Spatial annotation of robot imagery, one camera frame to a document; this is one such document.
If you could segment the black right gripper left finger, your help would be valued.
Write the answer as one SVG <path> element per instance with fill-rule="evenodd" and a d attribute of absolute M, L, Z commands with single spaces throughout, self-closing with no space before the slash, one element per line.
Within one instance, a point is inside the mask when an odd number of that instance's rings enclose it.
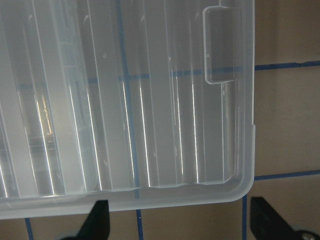
<path fill-rule="evenodd" d="M 97 200 L 77 233 L 76 240 L 107 240 L 110 236 L 108 200 Z"/>

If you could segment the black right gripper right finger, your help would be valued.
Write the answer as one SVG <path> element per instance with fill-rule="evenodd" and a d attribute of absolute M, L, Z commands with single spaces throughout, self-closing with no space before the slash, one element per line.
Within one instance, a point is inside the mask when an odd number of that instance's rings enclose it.
<path fill-rule="evenodd" d="M 293 228 L 263 197 L 250 199 L 250 230 L 256 240 L 297 240 Z"/>

